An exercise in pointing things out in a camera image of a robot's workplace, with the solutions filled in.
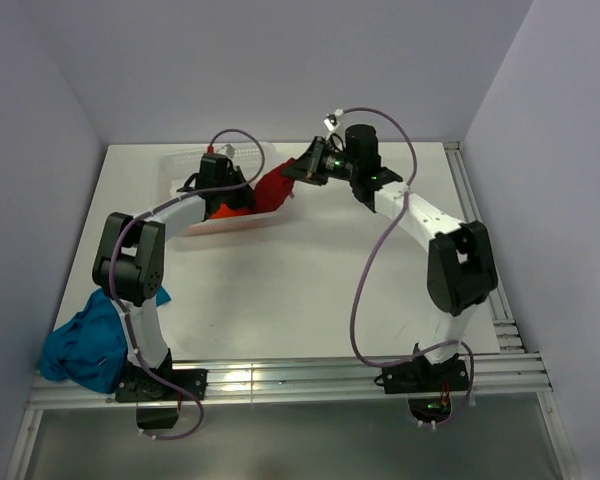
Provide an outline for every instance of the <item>teal cloth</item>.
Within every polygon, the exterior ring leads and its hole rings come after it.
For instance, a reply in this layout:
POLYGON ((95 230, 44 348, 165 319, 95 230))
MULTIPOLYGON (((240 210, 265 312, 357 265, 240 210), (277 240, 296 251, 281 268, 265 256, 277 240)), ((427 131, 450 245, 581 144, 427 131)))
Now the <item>teal cloth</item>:
MULTIPOLYGON (((171 300, 164 288, 158 306, 171 300)), ((127 361, 127 341, 116 308, 102 289, 91 294, 79 313, 45 341, 40 373, 47 380, 67 378, 94 392, 115 391, 127 361)))

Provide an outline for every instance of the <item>red cloth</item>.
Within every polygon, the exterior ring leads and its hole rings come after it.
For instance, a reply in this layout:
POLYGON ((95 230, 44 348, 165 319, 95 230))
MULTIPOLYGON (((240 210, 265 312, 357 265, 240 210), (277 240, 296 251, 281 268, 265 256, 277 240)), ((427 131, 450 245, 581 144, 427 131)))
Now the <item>red cloth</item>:
POLYGON ((282 175, 282 170, 293 162, 295 162, 293 158, 287 160, 260 179, 254 189, 256 206, 253 209, 241 208, 240 210, 231 210, 226 205, 223 205, 211 218, 228 218, 254 213, 275 212, 285 202, 287 197, 291 195, 291 190, 293 190, 295 180, 282 175))

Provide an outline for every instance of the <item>gray floor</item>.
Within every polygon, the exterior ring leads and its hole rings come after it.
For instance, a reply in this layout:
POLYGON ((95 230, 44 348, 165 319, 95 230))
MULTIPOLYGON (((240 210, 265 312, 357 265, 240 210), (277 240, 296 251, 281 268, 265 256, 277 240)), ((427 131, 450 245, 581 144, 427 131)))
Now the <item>gray floor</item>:
POLYGON ((175 442, 138 437, 133 410, 47 412, 27 478, 560 478, 535 395, 477 401, 435 434, 410 423, 404 399, 217 406, 175 442))

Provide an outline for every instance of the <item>gray wall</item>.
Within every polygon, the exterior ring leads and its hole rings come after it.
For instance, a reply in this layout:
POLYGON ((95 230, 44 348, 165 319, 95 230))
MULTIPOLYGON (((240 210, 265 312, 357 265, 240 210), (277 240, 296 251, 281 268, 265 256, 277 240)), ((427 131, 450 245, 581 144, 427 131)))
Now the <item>gray wall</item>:
POLYGON ((600 0, 536 0, 466 139, 522 334, 600 479, 600 0))
POLYGON ((150 143, 305 140, 354 104, 459 140, 531 0, 21 3, 100 135, 150 143))
POLYGON ((101 158, 22 7, 0 0, 0 476, 101 158))

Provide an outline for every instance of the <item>white table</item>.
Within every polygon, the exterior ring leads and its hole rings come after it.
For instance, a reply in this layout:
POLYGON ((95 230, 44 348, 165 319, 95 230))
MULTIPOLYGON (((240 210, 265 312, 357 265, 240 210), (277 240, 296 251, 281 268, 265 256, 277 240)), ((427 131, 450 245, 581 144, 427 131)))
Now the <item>white table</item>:
MULTIPOLYGON (((82 310, 96 288, 91 267, 105 218, 138 213, 156 202, 163 155, 199 145, 109 147, 96 187, 56 328, 82 310)), ((307 144, 276 144, 267 170, 304 152, 307 144)), ((416 144, 420 169, 414 190, 442 210, 462 211, 440 143, 416 144)), ((408 176, 401 143, 381 145, 383 162, 408 176)), ((351 301, 365 259, 388 221, 352 196, 348 184, 298 184, 285 205, 286 221, 249 231, 178 238, 167 244, 159 308, 167 344, 177 360, 245 360, 352 356, 351 301)), ((397 230, 381 250, 360 305, 357 337, 367 355, 410 353, 429 315, 426 256, 397 230)), ((486 304, 465 340, 476 353, 498 353, 486 304)))

